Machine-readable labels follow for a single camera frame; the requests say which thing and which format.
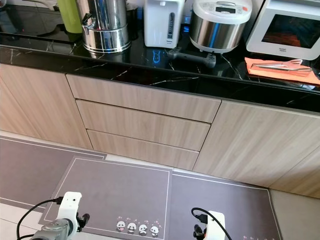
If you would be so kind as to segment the white microwave oven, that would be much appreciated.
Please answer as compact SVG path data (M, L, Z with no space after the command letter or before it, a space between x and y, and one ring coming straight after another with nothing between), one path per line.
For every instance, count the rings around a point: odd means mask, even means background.
M246 49L308 61L320 57L320 0L265 0Z

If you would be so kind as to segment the plain grey floor mat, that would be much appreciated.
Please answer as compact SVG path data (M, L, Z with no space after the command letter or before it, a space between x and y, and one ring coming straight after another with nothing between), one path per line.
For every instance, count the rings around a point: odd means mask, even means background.
M194 226L203 226L192 208L224 214L232 240L282 240L269 189L241 182L172 173L167 240L195 240Z
M0 202L27 210L51 199L75 157L106 154L1 136Z

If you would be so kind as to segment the stainless steel water urn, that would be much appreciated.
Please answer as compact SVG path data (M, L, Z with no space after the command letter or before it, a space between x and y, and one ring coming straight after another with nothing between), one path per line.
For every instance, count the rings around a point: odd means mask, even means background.
M81 18L83 46L94 53L127 50L126 0L76 0Z

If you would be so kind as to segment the light wood cabinet door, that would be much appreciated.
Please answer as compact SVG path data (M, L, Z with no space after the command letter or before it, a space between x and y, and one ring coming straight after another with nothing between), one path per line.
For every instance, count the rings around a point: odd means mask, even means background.
M0 128L68 146L93 147L64 73L2 65Z
M320 199L320 158L300 162L269 188Z
M320 116L223 101L193 171L270 186L320 146Z

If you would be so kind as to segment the metal tongs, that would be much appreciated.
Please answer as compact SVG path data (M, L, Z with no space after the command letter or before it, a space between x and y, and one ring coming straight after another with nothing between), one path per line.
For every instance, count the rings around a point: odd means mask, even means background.
M251 65L251 69L262 69L270 71L280 71L297 76L306 77L313 73L313 69L308 66L302 65L302 59L292 59L290 61L276 61L276 62L259 62Z

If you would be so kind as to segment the orange cloth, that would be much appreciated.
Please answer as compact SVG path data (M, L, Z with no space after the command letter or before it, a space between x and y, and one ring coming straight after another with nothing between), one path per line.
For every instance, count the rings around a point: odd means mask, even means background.
M263 70L262 68L256 70L256 69L251 69L252 64L274 63L274 62L281 62L281 61L269 61L269 60L254 59L249 57L245 57L244 60L247 66L247 72L250 75L255 75L255 76L265 77L265 78L272 78L272 79L279 79L279 80L288 80L290 82L309 83L312 85L320 86L320 78L318 78L313 71L312 73L309 73L306 77L303 77L301 75L288 74L283 71Z

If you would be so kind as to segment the grey floor mat with pandas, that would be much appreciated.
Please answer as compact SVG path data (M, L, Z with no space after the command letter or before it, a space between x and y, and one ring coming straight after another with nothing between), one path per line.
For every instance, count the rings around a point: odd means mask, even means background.
M172 171L74 156L51 193L80 192L84 233L125 240L167 240Z

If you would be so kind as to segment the white and steel rice cooker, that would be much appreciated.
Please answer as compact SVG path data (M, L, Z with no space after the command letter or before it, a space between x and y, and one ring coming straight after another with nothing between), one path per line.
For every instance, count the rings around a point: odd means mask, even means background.
M193 0L189 39L200 51L224 54L238 46L251 0Z

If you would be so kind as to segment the white electric thermo pot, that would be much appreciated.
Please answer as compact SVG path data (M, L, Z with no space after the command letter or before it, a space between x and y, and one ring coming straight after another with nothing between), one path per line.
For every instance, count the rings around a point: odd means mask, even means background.
M144 44L174 49L178 46L185 0L144 0Z

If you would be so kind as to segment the light wood drawer front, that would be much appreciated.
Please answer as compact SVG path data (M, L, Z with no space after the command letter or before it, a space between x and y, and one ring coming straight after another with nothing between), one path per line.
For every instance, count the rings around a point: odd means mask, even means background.
M213 122L222 102L220 99L174 93L100 78L71 74L68 74L66 78L73 96L77 99L191 121Z
M88 130L200 151L211 125L143 110L77 99Z
M199 155L199 152L194 150L96 130L87 130L87 135L96 151L178 169L191 170L195 166Z

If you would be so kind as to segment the green bottle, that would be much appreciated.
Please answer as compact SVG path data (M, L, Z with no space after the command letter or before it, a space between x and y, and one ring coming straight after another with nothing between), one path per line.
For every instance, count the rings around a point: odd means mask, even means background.
M70 34L82 34L82 18L76 0L56 0L56 2L66 31Z

